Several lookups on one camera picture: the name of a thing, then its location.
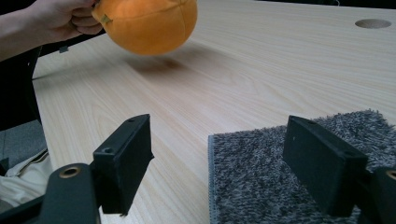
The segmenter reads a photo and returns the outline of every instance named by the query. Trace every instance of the hand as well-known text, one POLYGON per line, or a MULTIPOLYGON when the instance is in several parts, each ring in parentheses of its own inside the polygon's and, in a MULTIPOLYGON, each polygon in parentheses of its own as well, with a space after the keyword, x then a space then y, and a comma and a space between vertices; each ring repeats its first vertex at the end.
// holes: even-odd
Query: hand
POLYGON ((95 35, 102 25, 91 14, 95 0, 36 0, 26 8, 32 28, 44 44, 81 34, 95 35))

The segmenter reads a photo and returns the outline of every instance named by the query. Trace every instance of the wooden table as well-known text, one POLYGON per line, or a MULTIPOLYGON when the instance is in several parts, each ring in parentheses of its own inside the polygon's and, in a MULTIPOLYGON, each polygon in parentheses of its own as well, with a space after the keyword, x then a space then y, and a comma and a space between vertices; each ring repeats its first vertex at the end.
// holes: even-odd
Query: wooden table
POLYGON ((207 137, 373 109, 396 124, 396 11, 199 0, 188 42, 134 55, 106 35, 40 58, 35 92, 54 168, 92 152, 130 117, 151 115, 149 165, 128 217, 208 223, 207 137), (363 19, 392 22, 366 29, 363 19))

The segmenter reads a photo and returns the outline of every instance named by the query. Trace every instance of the textured mat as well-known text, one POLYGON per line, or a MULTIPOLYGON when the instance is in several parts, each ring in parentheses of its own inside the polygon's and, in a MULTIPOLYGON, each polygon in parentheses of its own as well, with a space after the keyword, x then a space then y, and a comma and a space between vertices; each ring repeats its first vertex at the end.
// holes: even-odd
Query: textured mat
MULTIPOLYGON (((396 131, 380 113, 366 110, 313 120, 366 154, 367 170, 396 167, 396 131)), ((319 212, 282 160, 286 128, 209 136, 211 224, 357 223, 356 207, 351 217, 319 212)))

